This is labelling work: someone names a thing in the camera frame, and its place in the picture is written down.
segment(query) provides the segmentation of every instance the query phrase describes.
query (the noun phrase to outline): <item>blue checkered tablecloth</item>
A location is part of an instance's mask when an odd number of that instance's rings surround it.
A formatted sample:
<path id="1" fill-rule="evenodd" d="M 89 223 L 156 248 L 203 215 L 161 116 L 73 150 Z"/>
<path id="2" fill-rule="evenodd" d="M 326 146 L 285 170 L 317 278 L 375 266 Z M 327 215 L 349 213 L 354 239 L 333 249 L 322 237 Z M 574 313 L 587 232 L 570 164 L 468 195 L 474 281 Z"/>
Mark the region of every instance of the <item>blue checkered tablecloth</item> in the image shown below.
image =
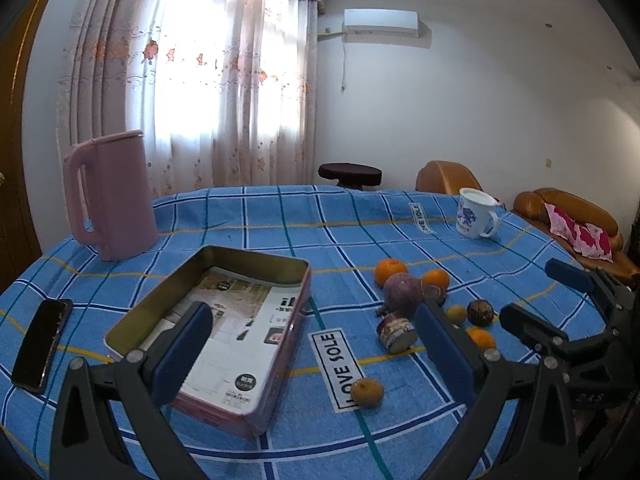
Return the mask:
<path id="1" fill-rule="evenodd" d="M 419 203 L 432 234 L 418 229 L 410 203 Z M 37 260 L 0 296 L 0 422 L 22 459 L 48 476 L 56 400 L 69 361 L 107 361 L 110 329 L 152 288 L 202 245 L 248 248 L 308 260 L 312 300 L 305 332 L 341 328 L 366 376 L 386 387 L 373 410 L 335 413 L 312 352 L 302 336 L 269 431 L 247 441 L 165 408 L 175 433 L 210 478 L 414 479 L 461 420 L 420 342 L 389 356 L 378 342 L 374 311 L 382 291 L 373 269 L 385 257 L 421 276 L 435 267 L 451 276 L 447 306 L 483 298 L 496 310 L 508 303 L 565 330 L 571 338 L 598 333 L 603 322 L 588 298 L 549 279 L 549 258 L 570 261 L 551 238 L 506 214 L 492 239 L 468 240 L 455 229 L 458 198 L 420 192 L 360 192 L 329 186 L 206 189 L 157 200 L 161 236 L 146 253 L 103 262 L 68 238 Z M 44 395 L 14 388 L 10 373 L 25 329 L 43 298 L 69 298 L 63 331 Z M 490 329 L 511 360 L 536 357 L 499 324 Z M 119 403 L 116 419 L 143 473 L 156 478 Z M 506 434 L 509 403 L 475 475 L 492 464 Z"/>

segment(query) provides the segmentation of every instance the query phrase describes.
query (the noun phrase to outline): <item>white mug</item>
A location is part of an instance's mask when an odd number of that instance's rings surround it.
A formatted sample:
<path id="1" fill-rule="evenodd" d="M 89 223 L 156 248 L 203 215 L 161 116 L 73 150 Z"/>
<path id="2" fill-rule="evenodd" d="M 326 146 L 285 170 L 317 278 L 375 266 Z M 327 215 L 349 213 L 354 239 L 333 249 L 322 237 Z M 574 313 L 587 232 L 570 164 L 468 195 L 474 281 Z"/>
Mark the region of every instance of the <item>white mug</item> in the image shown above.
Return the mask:
<path id="1" fill-rule="evenodd" d="M 461 187 L 456 219 L 458 232 L 467 238 L 488 238 L 493 235 L 500 227 L 500 219 L 494 212 L 497 205 L 497 200 L 491 195 L 470 187 Z"/>

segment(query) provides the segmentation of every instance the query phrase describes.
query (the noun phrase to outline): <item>kettle handle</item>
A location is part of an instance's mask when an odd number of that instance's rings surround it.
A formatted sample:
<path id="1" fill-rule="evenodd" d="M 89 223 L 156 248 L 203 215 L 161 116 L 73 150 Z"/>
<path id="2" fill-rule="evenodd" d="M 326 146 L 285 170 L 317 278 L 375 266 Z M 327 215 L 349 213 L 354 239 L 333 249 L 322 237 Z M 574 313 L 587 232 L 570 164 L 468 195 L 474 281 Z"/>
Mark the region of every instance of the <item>kettle handle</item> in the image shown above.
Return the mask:
<path id="1" fill-rule="evenodd" d="M 83 245 L 94 245 L 102 242 L 102 235 L 97 231 L 87 231 L 84 227 L 84 214 L 80 203 L 80 186 L 78 171 L 82 166 L 90 166 L 94 161 L 96 146 L 90 140 L 78 144 L 63 163 L 63 179 L 65 184 L 66 208 L 68 211 L 71 234 Z"/>

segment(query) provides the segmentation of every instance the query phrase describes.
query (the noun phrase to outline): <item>round stool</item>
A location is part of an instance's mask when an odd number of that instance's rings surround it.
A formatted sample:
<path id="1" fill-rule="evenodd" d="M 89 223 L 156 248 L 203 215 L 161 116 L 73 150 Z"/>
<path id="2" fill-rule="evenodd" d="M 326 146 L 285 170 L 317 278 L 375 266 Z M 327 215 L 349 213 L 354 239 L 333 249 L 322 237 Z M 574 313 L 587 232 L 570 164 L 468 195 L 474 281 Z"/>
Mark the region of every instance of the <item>round stool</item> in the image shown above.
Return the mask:
<path id="1" fill-rule="evenodd" d="M 361 191 L 362 186 L 379 186 L 382 182 L 382 170 L 350 162 L 322 164 L 318 168 L 318 175 L 328 180 L 337 178 L 338 186 Z"/>

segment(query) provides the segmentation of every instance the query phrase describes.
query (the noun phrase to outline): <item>white wall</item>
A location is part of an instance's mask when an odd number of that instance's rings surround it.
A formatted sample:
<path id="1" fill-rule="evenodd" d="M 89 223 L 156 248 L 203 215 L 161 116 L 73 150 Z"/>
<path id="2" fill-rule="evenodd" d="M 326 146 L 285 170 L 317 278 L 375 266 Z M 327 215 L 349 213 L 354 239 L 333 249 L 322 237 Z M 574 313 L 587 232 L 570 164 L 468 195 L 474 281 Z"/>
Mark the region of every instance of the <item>white wall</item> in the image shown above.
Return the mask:
<path id="1" fill-rule="evenodd" d="M 42 251 L 70 230 L 56 141 L 58 81 L 76 0 L 49 0 L 31 51 L 22 106 L 22 163 Z"/>
<path id="2" fill-rule="evenodd" d="M 369 164 L 382 187 L 413 189 L 429 160 L 454 160 L 508 206 L 523 190 L 558 187 L 608 210 L 626 237 L 640 197 L 640 112 L 628 89 L 544 22 L 464 2 L 328 0 L 319 31 L 340 30 L 354 7 L 416 10 L 424 30 L 395 41 L 404 44 L 348 41 L 344 93 L 342 39 L 319 42 L 316 166 Z"/>

